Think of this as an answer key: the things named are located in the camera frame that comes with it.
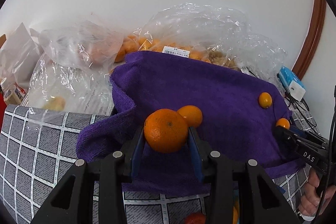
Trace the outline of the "right hand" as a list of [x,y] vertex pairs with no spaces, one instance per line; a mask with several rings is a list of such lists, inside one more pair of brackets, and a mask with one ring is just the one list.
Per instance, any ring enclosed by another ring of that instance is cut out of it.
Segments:
[[[299,203],[298,209],[300,216],[304,219],[304,221],[312,221],[315,216],[319,202],[320,196],[317,194],[316,189],[319,186],[320,179],[314,170],[313,167],[309,170],[309,176],[307,182],[305,183],[303,189],[304,194],[301,197],[301,201]],[[323,206],[321,207],[320,214],[321,215],[324,210],[327,208],[330,203],[333,195],[335,194],[335,185],[332,185],[327,188],[325,199],[323,202]]]

